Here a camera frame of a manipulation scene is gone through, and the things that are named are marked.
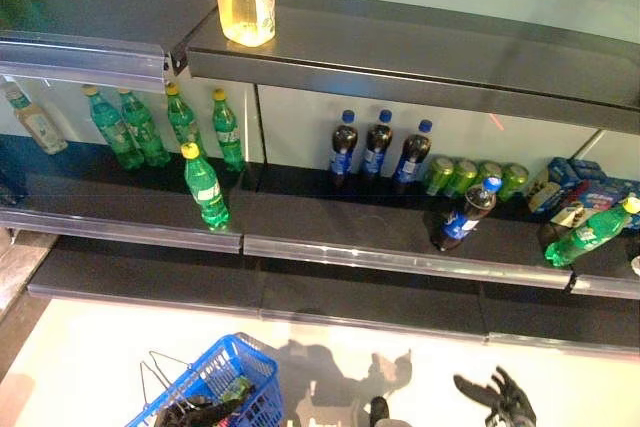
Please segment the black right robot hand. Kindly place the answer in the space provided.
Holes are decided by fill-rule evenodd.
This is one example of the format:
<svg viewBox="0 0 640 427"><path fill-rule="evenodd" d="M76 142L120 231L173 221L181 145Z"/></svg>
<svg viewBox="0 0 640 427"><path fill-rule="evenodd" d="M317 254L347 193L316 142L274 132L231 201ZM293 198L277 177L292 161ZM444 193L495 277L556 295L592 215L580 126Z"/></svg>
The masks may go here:
<svg viewBox="0 0 640 427"><path fill-rule="evenodd" d="M492 385L479 385L460 374L453 376L459 392L490 409L486 426L536 426L537 416L524 390L505 369L497 366Z"/></svg>

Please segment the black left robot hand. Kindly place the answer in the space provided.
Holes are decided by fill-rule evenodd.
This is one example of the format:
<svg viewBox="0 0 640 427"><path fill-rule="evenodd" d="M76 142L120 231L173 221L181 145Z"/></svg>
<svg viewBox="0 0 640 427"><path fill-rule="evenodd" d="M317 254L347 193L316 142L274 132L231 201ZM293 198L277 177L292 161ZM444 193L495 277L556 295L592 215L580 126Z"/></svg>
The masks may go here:
<svg viewBox="0 0 640 427"><path fill-rule="evenodd" d="M163 409L156 415L155 426L218 426L243 404L241 399L214 402L195 396Z"/></svg>

